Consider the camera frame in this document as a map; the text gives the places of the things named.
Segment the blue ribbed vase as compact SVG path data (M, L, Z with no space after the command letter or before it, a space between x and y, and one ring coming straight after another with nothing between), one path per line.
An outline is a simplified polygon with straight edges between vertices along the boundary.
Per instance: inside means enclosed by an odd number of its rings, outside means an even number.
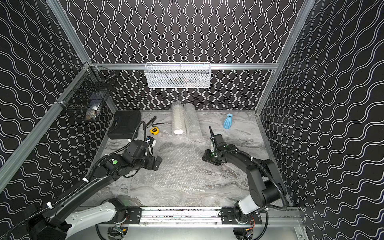
M230 129L233 123L233 114L227 114L227 117L223 123L224 129Z

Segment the clear bubble wrap sheet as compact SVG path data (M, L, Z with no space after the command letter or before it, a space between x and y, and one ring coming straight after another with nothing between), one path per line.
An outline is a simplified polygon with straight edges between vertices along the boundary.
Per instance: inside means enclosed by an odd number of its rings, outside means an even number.
M242 174L229 165L212 165L202 160L198 145L164 143L155 153L163 161L157 171L140 170L138 181L148 187L205 192L236 183Z

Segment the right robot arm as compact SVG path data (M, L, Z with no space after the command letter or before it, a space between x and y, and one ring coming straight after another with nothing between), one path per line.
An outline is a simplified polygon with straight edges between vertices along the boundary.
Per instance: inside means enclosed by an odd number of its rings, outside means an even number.
M210 139L212 146L205 151L203 161L216 166L230 163L247 175L249 194L236 204L242 215L266 209L285 211L289 207L287 190L272 160L257 159L233 144L228 145L220 134L211 133Z

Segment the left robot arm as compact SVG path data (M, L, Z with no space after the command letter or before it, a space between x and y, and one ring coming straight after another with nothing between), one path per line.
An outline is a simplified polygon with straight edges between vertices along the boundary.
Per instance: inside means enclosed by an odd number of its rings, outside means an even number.
M103 156L91 167L86 177L64 194L44 205L31 205L27 209L27 217L10 227L4 239L10 239L17 228L25 225L33 240L64 240L75 226L67 218L96 192L122 177L129 178L131 171L159 169L162 158L153 155L154 142L152 137L132 140L120 150Z

